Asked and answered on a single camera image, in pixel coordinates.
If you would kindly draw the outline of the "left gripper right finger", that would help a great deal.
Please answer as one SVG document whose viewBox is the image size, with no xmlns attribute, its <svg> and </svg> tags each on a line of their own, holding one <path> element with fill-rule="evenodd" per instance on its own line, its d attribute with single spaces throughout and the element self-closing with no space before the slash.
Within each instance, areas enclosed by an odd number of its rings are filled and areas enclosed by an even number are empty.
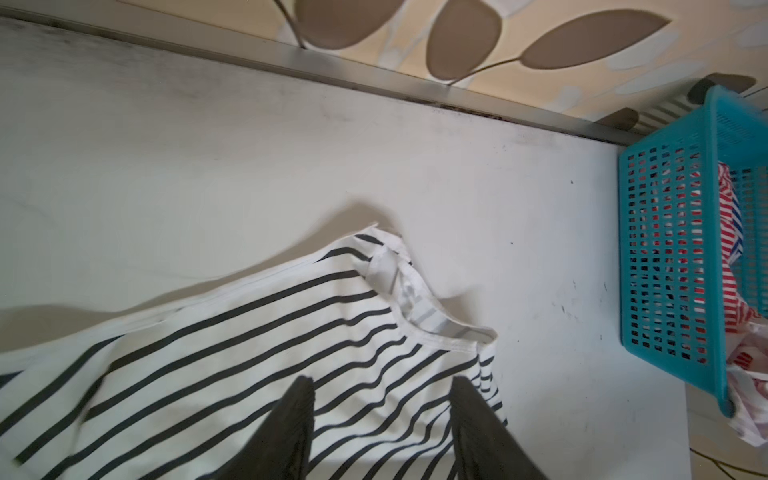
<svg viewBox="0 0 768 480">
<path fill-rule="evenodd" d="M 449 392 L 456 478 L 546 479 L 466 377 Z"/>
</svg>

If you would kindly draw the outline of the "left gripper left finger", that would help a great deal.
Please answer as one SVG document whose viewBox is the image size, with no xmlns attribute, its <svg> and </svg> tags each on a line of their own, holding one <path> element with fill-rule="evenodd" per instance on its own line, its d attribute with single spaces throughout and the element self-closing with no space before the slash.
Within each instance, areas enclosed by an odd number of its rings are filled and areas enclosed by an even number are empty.
<svg viewBox="0 0 768 480">
<path fill-rule="evenodd" d="M 216 479 L 304 479 L 314 430 L 315 387 L 306 376 L 296 378 L 270 410 L 244 447 Z"/>
</svg>

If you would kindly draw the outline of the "black white striped tank top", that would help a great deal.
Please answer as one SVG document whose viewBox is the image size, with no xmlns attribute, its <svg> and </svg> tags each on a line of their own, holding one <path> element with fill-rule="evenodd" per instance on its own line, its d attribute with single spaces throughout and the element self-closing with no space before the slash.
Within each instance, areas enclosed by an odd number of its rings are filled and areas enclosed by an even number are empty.
<svg viewBox="0 0 768 480">
<path fill-rule="evenodd" d="M 449 390 L 496 413 L 495 331 L 369 227 L 210 292 L 1 357 L 5 479 L 211 479 L 299 377 L 312 479 L 453 479 Z"/>
</svg>

